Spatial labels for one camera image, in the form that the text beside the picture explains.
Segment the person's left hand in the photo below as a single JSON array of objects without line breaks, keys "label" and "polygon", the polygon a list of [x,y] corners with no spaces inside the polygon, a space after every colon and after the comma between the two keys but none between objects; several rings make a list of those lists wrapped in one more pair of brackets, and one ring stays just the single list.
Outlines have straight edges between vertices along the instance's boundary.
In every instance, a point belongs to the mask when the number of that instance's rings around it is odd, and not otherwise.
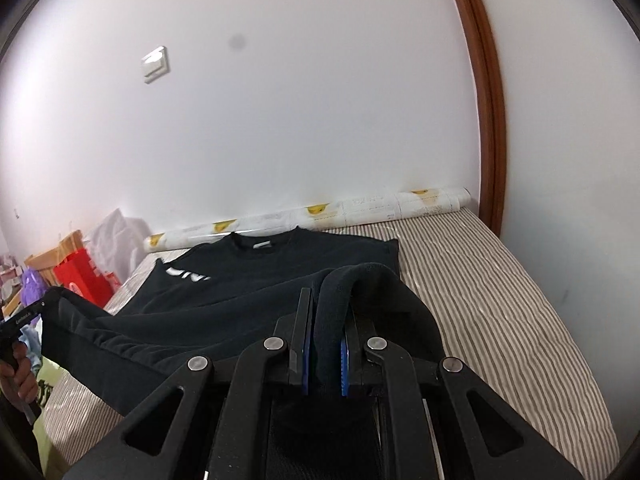
[{"label": "person's left hand", "polygon": [[32,372],[32,363],[26,356],[27,347],[17,341],[13,345],[13,356],[17,369],[6,362],[1,362],[1,391],[8,401],[21,410],[23,404],[31,404],[36,400],[38,385]]}]

